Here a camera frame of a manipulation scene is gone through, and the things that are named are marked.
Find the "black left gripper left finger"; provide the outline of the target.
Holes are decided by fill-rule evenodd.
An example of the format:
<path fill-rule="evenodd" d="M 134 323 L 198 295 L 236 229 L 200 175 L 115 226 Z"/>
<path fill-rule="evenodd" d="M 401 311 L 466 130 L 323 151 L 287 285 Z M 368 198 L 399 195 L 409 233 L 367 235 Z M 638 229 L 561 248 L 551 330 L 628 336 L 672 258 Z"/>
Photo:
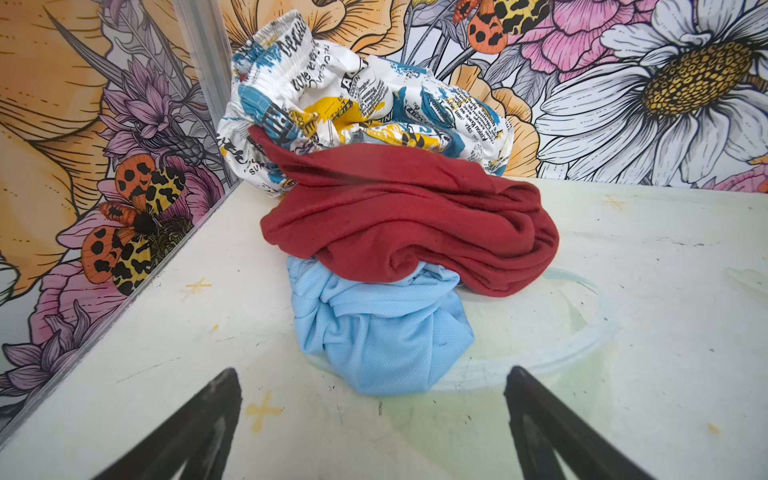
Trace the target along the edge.
<path fill-rule="evenodd" d="M 242 390 L 227 368 L 98 479 L 220 479 L 239 421 Z"/>

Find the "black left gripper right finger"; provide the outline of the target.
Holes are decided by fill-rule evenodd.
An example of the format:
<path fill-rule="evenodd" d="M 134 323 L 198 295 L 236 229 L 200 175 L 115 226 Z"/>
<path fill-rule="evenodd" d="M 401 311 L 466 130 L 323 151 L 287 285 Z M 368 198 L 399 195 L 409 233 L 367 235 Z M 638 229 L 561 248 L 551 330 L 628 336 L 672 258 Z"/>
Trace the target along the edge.
<path fill-rule="evenodd" d="M 652 479 L 523 367 L 510 371 L 504 396 L 525 479 L 563 479 L 563 465 L 579 479 Z"/>

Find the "light blue mesh cloth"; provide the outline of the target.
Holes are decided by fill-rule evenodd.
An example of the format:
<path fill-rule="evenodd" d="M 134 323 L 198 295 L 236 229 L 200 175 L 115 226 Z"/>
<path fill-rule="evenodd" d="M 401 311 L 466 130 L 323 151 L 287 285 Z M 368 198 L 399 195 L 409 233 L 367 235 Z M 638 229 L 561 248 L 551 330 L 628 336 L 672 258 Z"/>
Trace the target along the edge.
<path fill-rule="evenodd" d="M 289 257 L 301 351 L 323 358 L 358 394 L 430 390 L 474 342 L 457 273 L 421 262 L 394 283 L 363 283 Z"/>

